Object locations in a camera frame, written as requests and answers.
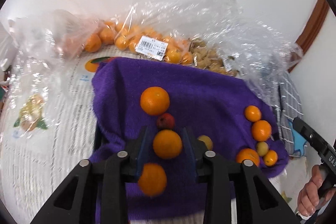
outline clear plastic bag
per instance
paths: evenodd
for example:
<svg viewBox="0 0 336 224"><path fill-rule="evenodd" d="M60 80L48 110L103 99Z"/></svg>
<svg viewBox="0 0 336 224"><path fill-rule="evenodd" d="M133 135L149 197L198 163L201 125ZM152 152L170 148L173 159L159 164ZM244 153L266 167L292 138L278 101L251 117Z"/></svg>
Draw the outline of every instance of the clear plastic bag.
<svg viewBox="0 0 336 224"><path fill-rule="evenodd" d="M236 0L134 0L112 21L118 49L138 53L143 35L166 42L163 61L239 74L269 105L279 105L279 76L302 57L295 42L244 18Z"/></svg>
<svg viewBox="0 0 336 224"><path fill-rule="evenodd" d="M33 132L56 125L57 102L67 95L65 66L78 56L100 21L54 12L21 18L12 26L18 47L10 79L9 106L16 112L13 136L30 138Z"/></svg>

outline purple towel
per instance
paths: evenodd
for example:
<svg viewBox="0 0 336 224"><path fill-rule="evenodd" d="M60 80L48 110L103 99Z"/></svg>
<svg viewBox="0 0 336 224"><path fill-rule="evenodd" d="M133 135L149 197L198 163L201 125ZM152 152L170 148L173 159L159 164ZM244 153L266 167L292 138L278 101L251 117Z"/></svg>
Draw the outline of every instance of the purple towel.
<svg viewBox="0 0 336 224"><path fill-rule="evenodd" d="M234 77L182 65L116 58L100 65L92 83L93 110L103 135L110 142L92 155L93 162L122 150L129 139L137 137L142 126L155 125L157 117L147 115L140 107L141 93L150 86L160 86L168 92L167 112L175 117L177 132L191 126L196 137L209 136L214 143L213 150L229 160L234 160L241 149L254 148L257 143L251 135L252 123L244 117L248 105L257 106L262 118L271 124L273 134L278 134L270 107L243 80ZM274 177L285 168L288 155L280 140L267 143L278 153L279 160L270 168L260 159L260 168L267 177ZM148 198L137 184L127 184L130 219L186 216L204 209L206 187L193 181L185 153L173 160L162 160L151 148L149 160L165 169L167 188L161 196Z"/></svg>

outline yellow-green fruit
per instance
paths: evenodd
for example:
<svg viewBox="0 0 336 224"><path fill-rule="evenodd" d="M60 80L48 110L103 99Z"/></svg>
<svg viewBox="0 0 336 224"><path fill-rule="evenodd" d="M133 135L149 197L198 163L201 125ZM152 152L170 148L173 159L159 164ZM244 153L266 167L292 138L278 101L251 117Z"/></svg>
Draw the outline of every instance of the yellow-green fruit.
<svg viewBox="0 0 336 224"><path fill-rule="evenodd" d="M202 135L198 137L198 140L202 141L205 143L205 146L209 149L212 150L213 148L213 143L211 139L208 136Z"/></svg>
<svg viewBox="0 0 336 224"><path fill-rule="evenodd" d="M256 146L256 150L259 156L263 157L267 154L269 147L265 142L258 142Z"/></svg>

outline white label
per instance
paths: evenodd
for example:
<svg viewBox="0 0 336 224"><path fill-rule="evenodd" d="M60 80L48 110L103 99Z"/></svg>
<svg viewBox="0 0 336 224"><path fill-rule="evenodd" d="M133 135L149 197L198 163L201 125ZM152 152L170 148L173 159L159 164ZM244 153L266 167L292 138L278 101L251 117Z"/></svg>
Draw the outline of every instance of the white label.
<svg viewBox="0 0 336 224"><path fill-rule="evenodd" d="M229 58L223 59L223 63L224 63L224 67L225 67L225 71L226 72L232 70L232 66L231 66L231 64L229 62Z"/></svg>
<svg viewBox="0 0 336 224"><path fill-rule="evenodd" d="M135 47L135 51L149 58L153 58L162 61L165 55L168 43L156 40L154 38L142 36L138 45Z"/></svg>

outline triangular cutout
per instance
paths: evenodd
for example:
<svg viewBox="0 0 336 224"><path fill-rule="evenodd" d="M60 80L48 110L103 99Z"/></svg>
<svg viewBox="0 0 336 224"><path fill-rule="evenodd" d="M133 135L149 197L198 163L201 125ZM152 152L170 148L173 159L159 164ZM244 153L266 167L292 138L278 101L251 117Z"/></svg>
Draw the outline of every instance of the triangular cutout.
<svg viewBox="0 0 336 224"><path fill-rule="evenodd" d="M78 177L74 177L67 185L64 191L55 200L54 206L65 210L71 210L72 203L75 198L76 188L78 184Z"/></svg>
<svg viewBox="0 0 336 224"><path fill-rule="evenodd" d="M267 190L267 187L262 183L260 178L258 178L257 176L254 176L253 181L254 181L255 188L257 190L260 208L263 211L265 211L267 209L277 207L278 206L277 200Z"/></svg>

